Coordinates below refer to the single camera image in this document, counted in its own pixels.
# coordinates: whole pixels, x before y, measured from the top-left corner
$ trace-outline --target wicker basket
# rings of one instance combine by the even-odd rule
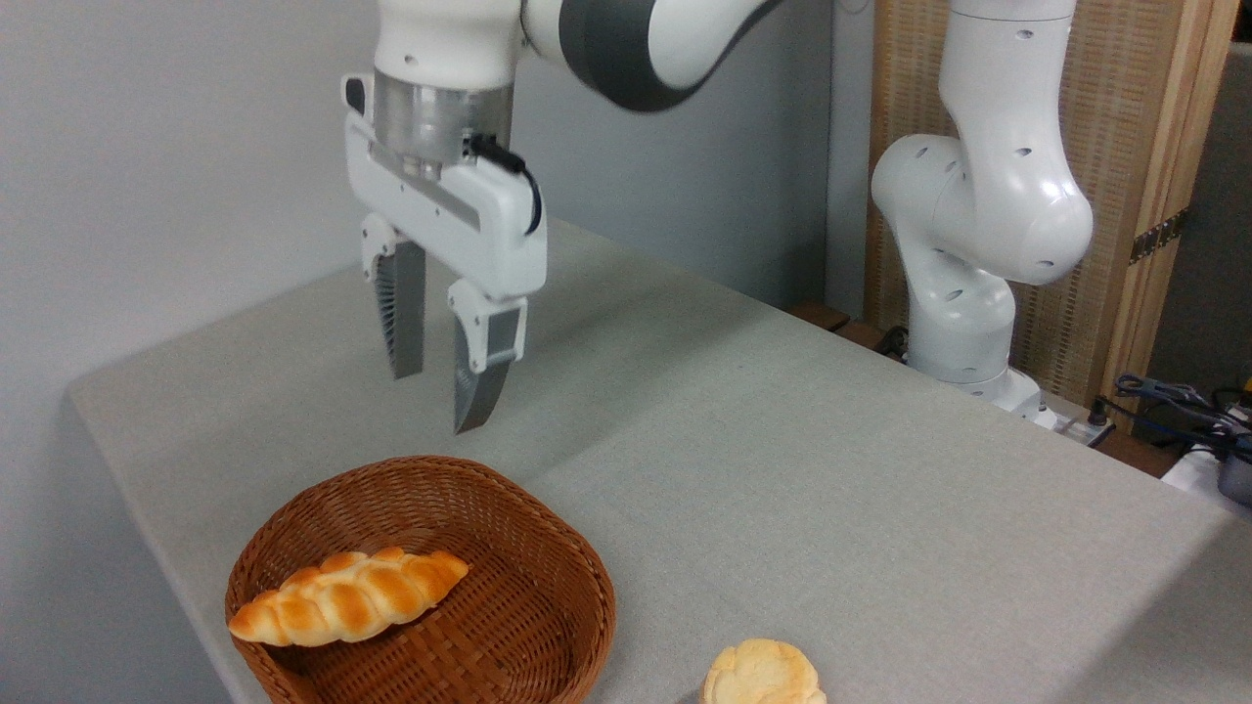
[[[304,490],[239,556],[227,620],[305,565],[348,550],[447,550],[470,574],[416,621],[362,643],[273,648],[234,639],[274,701],[573,703],[608,656],[613,589],[587,541],[468,460],[399,457]]]

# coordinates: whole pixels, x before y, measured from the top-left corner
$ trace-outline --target gray wall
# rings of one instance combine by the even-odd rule
[[[0,701],[222,700],[64,391],[356,259],[337,86],[373,3],[0,0]],[[556,215],[818,296],[829,34],[791,0],[649,120],[531,63],[516,144]]]
[[[1252,44],[1226,61],[1151,376],[1208,393],[1252,376]]]
[[[838,0],[833,40],[825,302],[859,318],[865,306],[874,0]]]

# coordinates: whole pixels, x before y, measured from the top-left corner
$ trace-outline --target round bun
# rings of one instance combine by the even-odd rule
[[[700,704],[826,704],[818,670],[794,645],[751,638],[717,655]]]

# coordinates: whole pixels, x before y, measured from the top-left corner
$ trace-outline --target white robotic arm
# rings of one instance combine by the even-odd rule
[[[909,281],[909,366],[1044,426],[1038,385],[1008,366],[1005,279],[1057,281],[1090,242],[1057,115],[1073,10],[953,0],[939,93],[960,139],[900,139],[873,180]]]
[[[900,140],[873,184],[909,274],[909,363],[1019,412],[1039,393],[1008,371],[1004,279],[1055,281],[1090,237],[1057,120],[1074,1],[953,0],[940,93],[962,139]],[[374,74],[344,84],[349,174],[374,210],[366,273],[397,376],[421,368],[424,253],[462,277],[449,294],[458,431],[495,406],[546,276],[538,187],[507,150],[526,44],[617,105],[655,111],[699,90],[779,3],[379,0]]]

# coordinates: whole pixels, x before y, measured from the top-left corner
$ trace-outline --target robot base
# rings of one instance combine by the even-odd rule
[[[1057,413],[1043,402],[1039,385],[1017,370],[1005,368],[987,381],[953,383],[953,386],[1048,430],[1054,430],[1057,426]]]

